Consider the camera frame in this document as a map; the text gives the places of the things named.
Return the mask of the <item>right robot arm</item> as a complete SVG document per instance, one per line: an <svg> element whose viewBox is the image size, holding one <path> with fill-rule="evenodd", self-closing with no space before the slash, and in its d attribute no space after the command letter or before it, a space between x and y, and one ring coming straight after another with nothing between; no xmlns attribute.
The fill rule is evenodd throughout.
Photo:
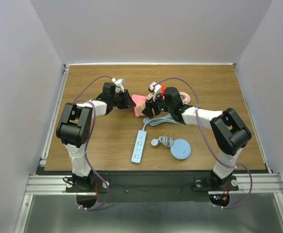
<svg viewBox="0 0 283 233"><path fill-rule="evenodd" d="M140 114L154 118L161 112L166 112L177 123L196 125L200 131L204 128L212 130L219 147L219 155L214 156L216 164L208 182L213 190L224 187L237 166L239 155L252 138L244 121L232 108L211 111L185 104L175 87L167 87L164 91L153 88L152 91L146 101L138 106Z"/></svg>

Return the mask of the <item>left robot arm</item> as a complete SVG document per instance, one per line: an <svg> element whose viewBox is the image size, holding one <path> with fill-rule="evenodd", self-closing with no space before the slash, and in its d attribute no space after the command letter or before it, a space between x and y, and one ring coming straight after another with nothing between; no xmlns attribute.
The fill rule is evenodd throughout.
<svg viewBox="0 0 283 233"><path fill-rule="evenodd" d="M104 83L102 93L83 104L66 103L56 128L59 138L68 151L72 177L64 182L68 188L90 191L94 187L92 169L87 162L86 147L93 132L96 117L109 114L113 108L129 109L136 106L124 79Z"/></svg>

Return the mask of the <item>pink triangular socket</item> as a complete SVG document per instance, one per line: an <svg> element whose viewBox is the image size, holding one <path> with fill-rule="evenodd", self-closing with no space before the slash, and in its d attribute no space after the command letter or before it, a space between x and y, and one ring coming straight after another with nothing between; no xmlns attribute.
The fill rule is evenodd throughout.
<svg viewBox="0 0 283 233"><path fill-rule="evenodd" d="M136 106L133 108L134 111L134 116L136 118L139 118L141 115L137 110L137 107L140 106L142 103L145 102L146 97L145 96L141 96L141 95L132 95L132 100L134 101L134 103L136 104Z"/></svg>

